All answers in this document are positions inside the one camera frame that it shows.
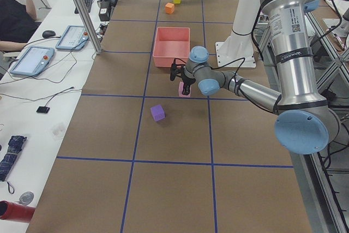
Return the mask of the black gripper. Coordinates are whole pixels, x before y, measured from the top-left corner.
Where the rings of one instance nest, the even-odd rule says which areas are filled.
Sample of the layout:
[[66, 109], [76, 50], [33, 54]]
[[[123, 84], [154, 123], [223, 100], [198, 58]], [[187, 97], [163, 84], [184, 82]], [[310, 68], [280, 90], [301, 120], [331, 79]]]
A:
[[195, 83], [195, 78], [192, 73], [190, 73], [186, 66], [182, 66], [182, 94], [189, 95], [191, 90], [191, 85]]

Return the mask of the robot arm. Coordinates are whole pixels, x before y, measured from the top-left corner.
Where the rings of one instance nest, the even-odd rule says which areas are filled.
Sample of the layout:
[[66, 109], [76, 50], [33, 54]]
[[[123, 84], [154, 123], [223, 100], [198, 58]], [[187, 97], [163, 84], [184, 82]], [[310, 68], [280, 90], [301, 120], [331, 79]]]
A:
[[247, 80], [235, 71], [215, 71], [202, 46], [192, 48], [186, 64], [172, 67], [171, 77], [180, 77], [185, 91], [194, 83], [206, 96], [224, 88], [276, 114], [275, 135], [293, 153], [323, 150], [339, 135], [341, 124], [316, 87], [304, 15], [315, 10], [319, 1], [260, 0], [262, 12], [269, 18], [280, 91]]

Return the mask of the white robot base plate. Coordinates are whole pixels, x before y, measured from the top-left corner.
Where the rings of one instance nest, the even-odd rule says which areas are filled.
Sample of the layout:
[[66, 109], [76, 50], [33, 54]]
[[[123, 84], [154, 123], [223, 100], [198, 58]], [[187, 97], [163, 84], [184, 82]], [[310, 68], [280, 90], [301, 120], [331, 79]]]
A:
[[245, 58], [242, 64], [243, 68], [255, 68], [254, 49], [251, 41], [233, 43], [230, 41], [216, 42], [216, 60], [218, 67], [237, 68]]

